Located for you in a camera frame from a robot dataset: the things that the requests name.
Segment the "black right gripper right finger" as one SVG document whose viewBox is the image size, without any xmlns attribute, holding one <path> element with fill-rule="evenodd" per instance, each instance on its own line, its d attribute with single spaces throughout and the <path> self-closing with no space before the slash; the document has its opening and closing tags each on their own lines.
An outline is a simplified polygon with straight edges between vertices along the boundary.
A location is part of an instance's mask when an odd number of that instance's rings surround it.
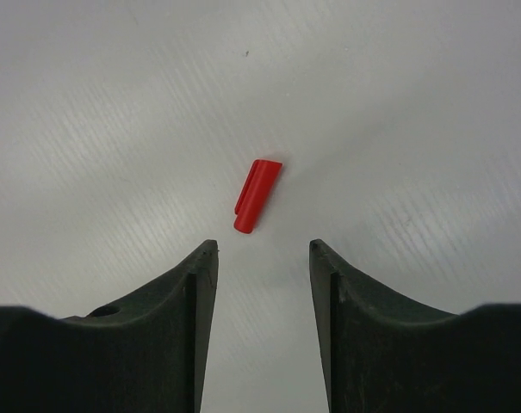
<svg viewBox="0 0 521 413">
<path fill-rule="evenodd" d="M 521 412 L 521 304 L 440 311 L 319 239 L 309 274 L 330 411 Z"/>
</svg>

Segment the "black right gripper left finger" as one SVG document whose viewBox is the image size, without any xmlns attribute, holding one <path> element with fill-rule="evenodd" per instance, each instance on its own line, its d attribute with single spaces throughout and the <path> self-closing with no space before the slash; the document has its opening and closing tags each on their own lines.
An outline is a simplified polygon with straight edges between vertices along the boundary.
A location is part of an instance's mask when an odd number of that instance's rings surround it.
<svg viewBox="0 0 521 413">
<path fill-rule="evenodd" d="M 197 412 L 218 245 L 84 317 L 0 306 L 0 412 Z"/>
</svg>

